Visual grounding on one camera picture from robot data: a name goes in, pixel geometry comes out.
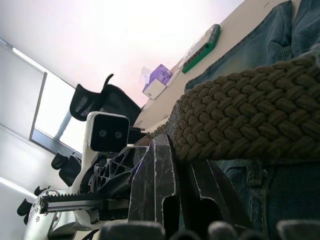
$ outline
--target fabric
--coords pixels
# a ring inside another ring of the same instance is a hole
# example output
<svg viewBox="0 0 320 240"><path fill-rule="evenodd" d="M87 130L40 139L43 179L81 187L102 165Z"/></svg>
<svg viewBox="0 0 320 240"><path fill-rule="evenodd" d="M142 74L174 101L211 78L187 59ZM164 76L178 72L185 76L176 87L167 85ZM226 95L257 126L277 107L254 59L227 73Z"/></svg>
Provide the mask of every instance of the fabric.
<svg viewBox="0 0 320 240"><path fill-rule="evenodd" d="M189 81L185 90L218 76L288 61L309 51L320 43L319 13L319 0L301 0L292 23L292 2L276 6L248 36ZM269 165L247 159L216 163L233 183L254 226L271 240L276 238L280 220L320 219L319 160L293 163L285 159Z"/></svg>
<svg viewBox="0 0 320 240"><path fill-rule="evenodd" d="M277 239L280 220L320 219L320 162L286 159L273 165L252 160L216 161L229 177L257 230Z"/></svg>
<svg viewBox="0 0 320 240"><path fill-rule="evenodd" d="M203 74L190 80L185 91L218 76L288 61L309 51L314 44L320 43L319 12L319 0L301 0L292 23L292 2L277 5L243 40L209 66Z"/></svg>

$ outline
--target chair backrest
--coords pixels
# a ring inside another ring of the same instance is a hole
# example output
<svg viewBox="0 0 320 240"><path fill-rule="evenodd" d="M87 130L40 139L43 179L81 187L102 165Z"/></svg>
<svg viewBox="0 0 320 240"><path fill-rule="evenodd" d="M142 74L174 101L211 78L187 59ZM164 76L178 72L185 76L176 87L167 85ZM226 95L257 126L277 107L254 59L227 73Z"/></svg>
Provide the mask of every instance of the chair backrest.
<svg viewBox="0 0 320 240"><path fill-rule="evenodd" d="M131 127L135 124L141 108L119 87L108 84L112 76L107 77L100 93L89 91L80 84L76 86L70 104L70 113L75 119L86 121L90 112L99 111L126 116Z"/></svg>

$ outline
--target desk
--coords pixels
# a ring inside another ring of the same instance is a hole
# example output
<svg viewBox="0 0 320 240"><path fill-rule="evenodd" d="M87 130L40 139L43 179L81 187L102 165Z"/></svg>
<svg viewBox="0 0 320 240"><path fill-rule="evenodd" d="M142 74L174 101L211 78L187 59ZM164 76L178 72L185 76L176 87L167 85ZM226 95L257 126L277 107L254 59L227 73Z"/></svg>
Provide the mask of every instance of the desk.
<svg viewBox="0 0 320 240"><path fill-rule="evenodd" d="M292 0L294 7L293 18L297 14L300 1L301 0ZM155 100L149 99L138 116L134 127L151 130L165 123L165 119L170 116L176 101L184 94L186 83L201 75L210 65L221 58L257 27L273 7L282 2L286 1L245 0L220 23L222 31L215 49L186 74L180 72L171 86L167 87Z"/></svg>

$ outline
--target window frame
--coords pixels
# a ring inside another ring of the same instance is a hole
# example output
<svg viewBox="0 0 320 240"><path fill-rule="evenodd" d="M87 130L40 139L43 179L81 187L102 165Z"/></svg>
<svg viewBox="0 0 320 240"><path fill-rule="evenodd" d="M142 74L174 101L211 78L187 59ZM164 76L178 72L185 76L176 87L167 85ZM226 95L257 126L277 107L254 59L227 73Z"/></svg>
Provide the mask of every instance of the window frame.
<svg viewBox="0 0 320 240"><path fill-rule="evenodd" d="M46 84L46 78L48 75L47 72L45 72L44 75L45 75L45 77L43 78L43 83L42 83L42 86L40 89L40 93L39 93L39 97L38 97L38 101L37 101L37 105L36 105L36 109L35 109L35 113L34 113L34 117L33 117L33 123L32 123L32 127L31 127L29 141L37 144L38 146L44 148L45 150L49 151L52 154L56 155L57 153L60 153L64 156L70 156L71 154L73 154L76 157L78 157L79 159L81 159L82 154L80 152L78 152L77 150L71 148L70 146L68 146L60 141L62 134L66 130L66 128L72 118L69 110L65 114L64 119L63 119L62 123L60 124L59 129L58 129L55 136L52 137L52 136L46 134L45 132L35 128L38 113L39 113L39 108L40 108L40 104L41 104L41 99L42 99L43 91L44 91L45 84Z"/></svg>

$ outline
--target belt loop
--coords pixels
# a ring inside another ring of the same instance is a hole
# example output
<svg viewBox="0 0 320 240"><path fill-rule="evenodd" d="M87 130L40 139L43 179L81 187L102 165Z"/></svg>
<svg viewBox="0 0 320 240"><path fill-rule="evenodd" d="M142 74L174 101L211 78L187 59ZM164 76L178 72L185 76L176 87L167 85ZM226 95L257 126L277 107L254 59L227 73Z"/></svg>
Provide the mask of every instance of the belt loop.
<svg viewBox="0 0 320 240"><path fill-rule="evenodd" d="M249 187L262 186L262 166L257 160L248 160L246 165L247 183Z"/></svg>

